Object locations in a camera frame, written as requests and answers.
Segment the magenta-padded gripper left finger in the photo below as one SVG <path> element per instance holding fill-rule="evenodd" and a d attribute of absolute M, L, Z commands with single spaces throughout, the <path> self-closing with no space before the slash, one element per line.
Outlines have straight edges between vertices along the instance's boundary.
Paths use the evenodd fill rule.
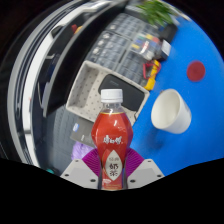
<path fill-rule="evenodd" d="M 98 151 L 93 149 L 82 159 L 74 159 L 61 177 L 84 188 L 99 189 L 102 178 Z"/>

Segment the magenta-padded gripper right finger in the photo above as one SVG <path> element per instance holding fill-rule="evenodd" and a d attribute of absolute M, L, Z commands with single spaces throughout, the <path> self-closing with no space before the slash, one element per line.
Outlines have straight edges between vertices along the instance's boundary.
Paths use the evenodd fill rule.
<path fill-rule="evenodd" d="M 124 166 L 125 189 L 141 188 L 163 177 L 152 159 L 144 159 L 134 149 L 128 150 Z"/>

